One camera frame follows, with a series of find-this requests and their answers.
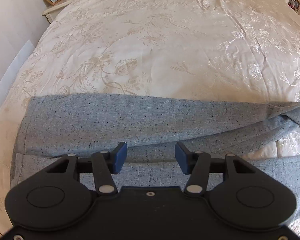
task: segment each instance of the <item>bed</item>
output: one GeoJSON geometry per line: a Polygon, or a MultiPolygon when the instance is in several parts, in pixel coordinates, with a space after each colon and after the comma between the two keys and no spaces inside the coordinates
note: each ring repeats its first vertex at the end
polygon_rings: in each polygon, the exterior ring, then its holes
{"type": "MultiPolygon", "coordinates": [[[[300,17],[282,0],[76,0],[45,31],[0,109],[0,233],[32,96],[116,93],[300,102],[300,17]]],[[[300,155],[300,127],[245,158],[300,155]]],[[[300,221],[292,225],[300,235],[300,221]]]]}

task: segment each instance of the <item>bedside table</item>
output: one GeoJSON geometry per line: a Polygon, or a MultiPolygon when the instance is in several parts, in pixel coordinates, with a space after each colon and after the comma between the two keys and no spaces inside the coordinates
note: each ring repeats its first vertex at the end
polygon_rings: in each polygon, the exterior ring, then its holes
{"type": "Polygon", "coordinates": [[[45,16],[50,23],[54,21],[54,19],[58,16],[58,14],[70,3],[75,0],[62,0],[54,6],[49,6],[42,15],[45,16]]]}

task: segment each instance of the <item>nightstand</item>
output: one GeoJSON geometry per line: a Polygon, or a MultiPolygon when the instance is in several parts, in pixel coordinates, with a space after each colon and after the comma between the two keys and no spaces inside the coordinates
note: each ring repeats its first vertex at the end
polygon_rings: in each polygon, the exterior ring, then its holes
{"type": "Polygon", "coordinates": [[[58,14],[70,3],[75,0],[62,0],[54,6],[49,6],[42,15],[45,16],[50,23],[54,21],[54,19],[58,16],[58,14]]]}

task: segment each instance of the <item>silver pin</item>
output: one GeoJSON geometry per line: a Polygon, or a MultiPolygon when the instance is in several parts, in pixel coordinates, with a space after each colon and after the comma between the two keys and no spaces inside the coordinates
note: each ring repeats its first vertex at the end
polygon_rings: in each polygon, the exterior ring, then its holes
{"type": "Polygon", "coordinates": [[[187,191],[190,193],[200,193],[203,188],[199,185],[190,185],[187,187],[187,191]]]}
{"type": "Polygon", "coordinates": [[[149,192],[147,192],[146,195],[147,195],[148,197],[153,197],[153,196],[155,195],[155,193],[152,192],[152,191],[149,191],[149,192]]]}
{"type": "Polygon", "coordinates": [[[111,185],[102,185],[99,187],[99,191],[101,193],[109,194],[114,192],[114,187],[112,187],[111,185]]]}

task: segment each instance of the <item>black mount plate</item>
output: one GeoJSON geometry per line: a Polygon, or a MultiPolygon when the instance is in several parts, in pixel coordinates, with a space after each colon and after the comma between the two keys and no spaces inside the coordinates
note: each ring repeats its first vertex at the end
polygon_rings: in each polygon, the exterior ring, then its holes
{"type": "Polygon", "coordinates": [[[299,240],[283,223],[296,208],[293,193],[241,158],[214,159],[190,152],[182,143],[176,159],[191,174],[179,187],[122,187],[118,173],[126,143],[91,158],[64,156],[14,187],[6,210],[14,228],[2,239],[219,239],[299,240]],[[93,172],[96,191],[80,184],[80,172],[93,172]],[[206,191],[209,173],[224,181],[206,191]]]}

